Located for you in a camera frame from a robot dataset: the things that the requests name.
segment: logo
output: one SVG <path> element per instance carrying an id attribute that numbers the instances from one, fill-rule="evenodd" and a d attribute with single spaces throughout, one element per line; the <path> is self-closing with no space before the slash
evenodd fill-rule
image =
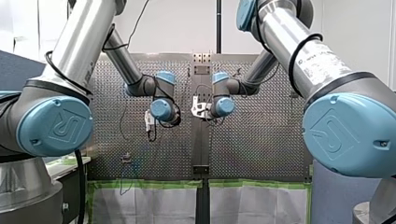
<path id="1" fill-rule="evenodd" d="M 49 137 L 60 142 L 75 144 L 85 120 L 81 115 L 63 108 L 52 124 Z"/>
<path id="2" fill-rule="evenodd" d="M 354 131 L 331 109 L 310 129 L 309 134 L 332 160 L 356 147 Z"/>

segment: metal stand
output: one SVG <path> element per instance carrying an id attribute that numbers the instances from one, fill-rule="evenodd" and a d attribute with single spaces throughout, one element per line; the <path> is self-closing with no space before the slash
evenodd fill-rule
<path id="1" fill-rule="evenodd" d="M 382 179 L 369 203 L 353 209 L 353 224 L 381 224 L 396 214 L 396 179 Z"/>
<path id="2" fill-rule="evenodd" d="M 210 54 L 194 54 L 192 67 L 191 95 L 196 94 L 199 102 L 208 102 L 212 97 L 212 69 Z M 209 191 L 209 149 L 210 126 L 202 119 L 192 120 L 193 149 L 192 171 L 194 178 L 202 179 L 203 185 L 197 190 L 196 224 L 210 223 Z"/>
<path id="3" fill-rule="evenodd" d="M 0 164 L 0 223 L 62 224 L 62 184 L 51 183 L 42 159 Z"/>

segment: perforated metal panel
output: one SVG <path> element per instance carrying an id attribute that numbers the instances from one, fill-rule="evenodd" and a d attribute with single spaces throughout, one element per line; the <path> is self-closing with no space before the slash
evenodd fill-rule
<path id="1" fill-rule="evenodd" d="M 101 58 L 92 78 L 97 157 L 90 166 L 89 178 L 120 178 L 120 158 L 129 152 L 134 168 L 124 167 L 125 178 L 191 179 L 191 118 L 185 113 L 191 106 L 191 56 L 139 54 L 134 59 L 144 74 L 166 70 L 177 76 L 175 101 L 182 110 L 182 123 L 166 130 L 158 125 L 157 141 L 149 143 L 144 116 L 152 99 L 127 96 L 116 68 L 106 57 Z"/>
<path id="2" fill-rule="evenodd" d="M 240 68 L 241 75 L 236 76 L 239 78 L 255 58 L 253 55 L 212 55 L 212 72 L 226 71 L 233 75 Z M 190 112 L 191 95 L 195 91 L 191 90 L 192 55 L 138 54 L 134 59 L 145 74 L 168 70 L 177 75 L 175 100 L 183 111 L 182 123 L 173 130 L 159 126 L 157 141 L 149 143 L 144 113 L 151 99 L 125 95 L 117 70 L 107 58 L 101 58 L 92 78 L 96 157 L 89 168 L 89 178 L 120 178 L 120 157 L 130 152 L 136 172 L 132 168 L 125 169 L 126 178 L 193 179 L 192 149 L 196 146 L 192 145 L 191 134 L 197 133 L 192 130 L 199 127 L 192 127 Z M 312 157 L 304 147 L 301 134 L 304 100 L 290 98 L 290 93 L 289 79 L 279 68 L 278 74 L 262 85 L 258 95 L 247 99 L 234 97 L 235 113 L 222 126 L 210 131 L 207 139 L 211 146 L 209 178 L 306 181 Z M 204 160 L 205 155 L 194 154 L 194 157 Z"/>
<path id="3" fill-rule="evenodd" d="M 240 71 L 235 76 L 240 78 L 254 58 L 214 55 L 213 72 L 233 75 Z M 234 97 L 235 112 L 211 135 L 211 178 L 306 180 L 312 158 L 301 130 L 304 99 L 290 98 L 291 90 L 289 78 L 279 66 L 259 94 Z"/>

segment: robotic arm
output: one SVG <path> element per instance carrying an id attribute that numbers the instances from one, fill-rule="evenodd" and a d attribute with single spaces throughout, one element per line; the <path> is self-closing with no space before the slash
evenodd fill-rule
<path id="1" fill-rule="evenodd" d="M 125 92 L 129 96 L 153 97 L 153 102 L 147 113 L 147 116 L 150 116 L 146 119 L 147 123 L 148 120 L 158 120 L 177 126 L 181 122 L 180 108 L 173 100 L 176 84 L 174 74 L 166 71 L 158 72 L 154 77 L 142 74 L 129 54 L 127 46 L 122 44 L 120 35 L 114 26 L 111 27 L 108 34 L 104 52 L 124 79 Z"/>
<path id="2" fill-rule="evenodd" d="M 125 0 L 77 1 L 49 65 L 27 80 L 21 95 L 0 96 L 0 156 L 57 157 L 81 147 L 92 131 L 89 80 L 103 49 L 119 70 L 130 96 L 152 96 L 151 120 L 176 126 L 180 111 L 173 101 L 175 75 L 143 75 L 122 44 L 114 25 Z"/>
<path id="3" fill-rule="evenodd" d="M 254 94 L 278 61 L 290 85 L 306 100 L 303 135 L 307 148 L 328 169 L 348 176 L 396 174 L 396 96 L 375 75 L 353 71 L 307 27 L 309 0 L 241 0 L 239 30 L 266 49 L 242 81 L 213 76 L 210 118 L 230 115 L 232 94 Z"/>

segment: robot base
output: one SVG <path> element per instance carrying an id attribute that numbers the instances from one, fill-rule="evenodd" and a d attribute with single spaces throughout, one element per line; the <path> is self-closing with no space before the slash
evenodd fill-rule
<path id="1" fill-rule="evenodd" d="M 62 224 L 63 201 L 62 184 L 56 182 L 50 192 L 43 197 L 0 210 L 0 223 Z"/>
<path id="2" fill-rule="evenodd" d="M 396 179 L 382 179 L 369 203 L 353 209 L 353 224 L 382 224 L 396 213 Z"/>
<path id="3" fill-rule="evenodd" d="M 63 186 L 41 158 L 0 163 L 0 223 L 62 224 Z"/>

